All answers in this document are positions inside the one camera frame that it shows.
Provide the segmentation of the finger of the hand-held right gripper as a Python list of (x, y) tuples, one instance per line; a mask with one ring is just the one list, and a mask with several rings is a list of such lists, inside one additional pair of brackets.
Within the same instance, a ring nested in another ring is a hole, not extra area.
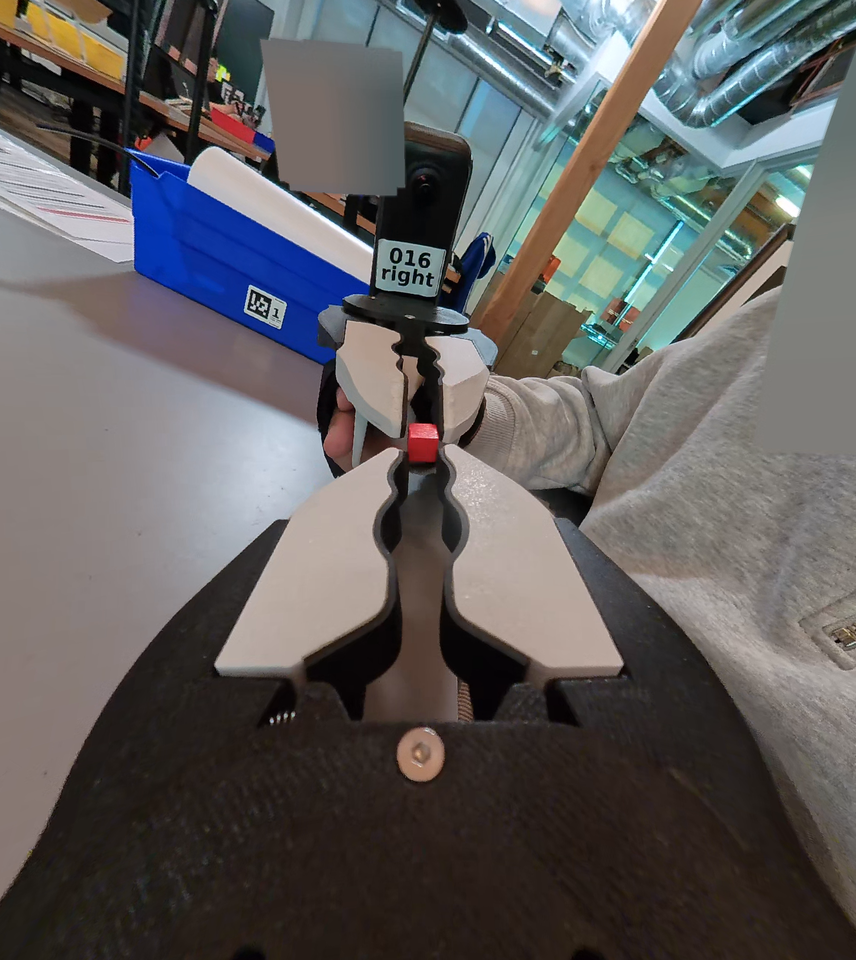
[(417, 360), (398, 354), (400, 342), (396, 330), (349, 320), (336, 356), (339, 387), (355, 411), (390, 439), (406, 434), (417, 392)]
[(467, 336), (429, 336), (419, 354), (419, 417), (437, 427), (443, 445), (456, 444), (475, 424), (489, 367)]

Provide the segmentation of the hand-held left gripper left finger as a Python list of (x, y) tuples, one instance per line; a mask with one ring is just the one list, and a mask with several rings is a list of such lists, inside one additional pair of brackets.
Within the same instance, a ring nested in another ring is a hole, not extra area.
[(383, 623), (407, 493), (407, 455), (391, 447), (299, 506), (215, 660), (218, 675), (307, 677)]

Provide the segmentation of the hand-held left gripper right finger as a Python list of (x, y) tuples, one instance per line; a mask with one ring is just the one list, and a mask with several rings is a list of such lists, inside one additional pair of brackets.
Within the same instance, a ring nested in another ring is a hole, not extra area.
[(445, 602), (455, 625), (528, 682), (613, 678), (623, 658), (554, 517), (536, 497), (447, 444)]

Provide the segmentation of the person's right forearm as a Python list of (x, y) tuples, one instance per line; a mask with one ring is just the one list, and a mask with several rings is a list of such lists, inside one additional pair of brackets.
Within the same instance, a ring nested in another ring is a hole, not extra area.
[(628, 376), (488, 379), (483, 411), (461, 445), (530, 491), (592, 496), (639, 403)]

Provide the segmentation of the person's right hand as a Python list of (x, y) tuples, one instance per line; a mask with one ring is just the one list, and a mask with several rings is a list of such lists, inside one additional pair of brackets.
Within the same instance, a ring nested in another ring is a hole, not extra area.
[[(353, 449), (356, 410), (350, 404), (339, 405), (329, 422), (328, 432), (323, 442), (325, 455), (341, 470), (349, 472), (353, 467)], [(392, 438), (387, 438), (373, 426), (365, 432), (360, 463), (379, 455), (384, 450), (396, 446)]]

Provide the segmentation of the cardboard boxes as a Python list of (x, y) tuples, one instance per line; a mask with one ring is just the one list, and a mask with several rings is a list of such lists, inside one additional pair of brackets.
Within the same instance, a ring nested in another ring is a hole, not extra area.
[(499, 346), (494, 375), (503, 378), (547, 378), (569, 343), (582, 334), (581, 327), (594, 310), (542, 292), (530, 300), (530, 309), (518, 315)]

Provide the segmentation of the white paper roll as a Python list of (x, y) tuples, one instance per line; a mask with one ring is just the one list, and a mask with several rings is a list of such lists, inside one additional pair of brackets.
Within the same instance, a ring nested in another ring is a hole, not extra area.
[(370, 246), (227, 151), (205, 149), (191, 165), (187, 182), (358, 280), (369, 280)]

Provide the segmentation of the blue plastic bin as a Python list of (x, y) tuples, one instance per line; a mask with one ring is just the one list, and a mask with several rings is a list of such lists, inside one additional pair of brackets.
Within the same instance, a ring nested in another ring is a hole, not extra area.
[(190, 168), (131, 151), (134, 268), (142, 276), (281, 346), (323, 364), (317, 319), (357, 277), (189, 184)]

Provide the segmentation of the black monitor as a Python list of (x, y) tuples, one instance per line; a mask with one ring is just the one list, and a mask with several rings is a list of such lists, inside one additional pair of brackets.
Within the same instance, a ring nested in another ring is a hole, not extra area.
[(269, 37), (274, 10), (261, 1), (222, 2), (221, 18), (215, 48), (218, 63), (228, 80), (253, 99), (263, 70), (261, 41)]

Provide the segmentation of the wooden workbench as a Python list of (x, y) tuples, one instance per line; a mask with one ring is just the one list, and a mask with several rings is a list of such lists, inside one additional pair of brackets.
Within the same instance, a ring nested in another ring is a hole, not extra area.
[[(215, 44), (210, 54), (203, 103), (194, 111), (206, 17), (213, 17), (213, 34), (220, 27), (222, 2), (0, 2), (0, 90), (7, 79), (13, 88), (27, 83), (66, 97), (68, 126), (79, 131), (70, 138), (70, 166), (90, 174), (92, 150), (97, 150), (97, 180), (111, 186), (119, 176), (122, 193), (128, 174), (120, 149), (144, 147), (161, 134), (187, 160), (208, 145), (220, 146), (264, 170), (275, 164), (273, 143), (255, 133), (252, 143), (229, 135), (210, 121), (210, 104), (220, 104), (215, 82)], [(52, 46), (43, 8), (73, 19), (86, 31), (126, 54), (121, 81), (106, 77)]]

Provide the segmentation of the yellow bin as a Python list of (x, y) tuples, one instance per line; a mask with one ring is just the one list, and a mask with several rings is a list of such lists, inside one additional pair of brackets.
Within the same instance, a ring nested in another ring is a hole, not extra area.
[(115, 81), (124, 79), (126, 54), (118, 48), (85, 30), (81, 32), (81, 48), (86, 66)]
[(45, 18), (50, 44), (65, 55), (83, 61), (83, 38), (74, 20), (66, 19), (47, 7), (44, 7), (41, 13)]

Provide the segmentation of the silver ceiling ducts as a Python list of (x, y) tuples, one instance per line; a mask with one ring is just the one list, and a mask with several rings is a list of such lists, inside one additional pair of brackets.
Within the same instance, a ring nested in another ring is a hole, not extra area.
[(652, 88), (674, 117), (708, 129), (740, 111), (831, 43), (856, 30), (856, 1), (778, 2), (778, 16), (752, 37), (717, 41), (685, 66), (673, 57)]

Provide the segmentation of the printed paper sheets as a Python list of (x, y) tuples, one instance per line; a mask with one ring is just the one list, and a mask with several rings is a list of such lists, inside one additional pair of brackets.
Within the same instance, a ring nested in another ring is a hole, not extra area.
[(0, 132), (0, 209), (116, 263), (134, 259), (129, 207)]

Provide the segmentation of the wooden post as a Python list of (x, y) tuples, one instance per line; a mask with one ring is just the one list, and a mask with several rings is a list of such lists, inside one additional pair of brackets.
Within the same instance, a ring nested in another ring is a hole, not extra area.
[(486, 306), (480, 330), (496, 344), (500, 345), (504, 339), (531, 287), (664, 70), (699, 5), (698, 1), (659, 1), (654, 6), (504, 280)]

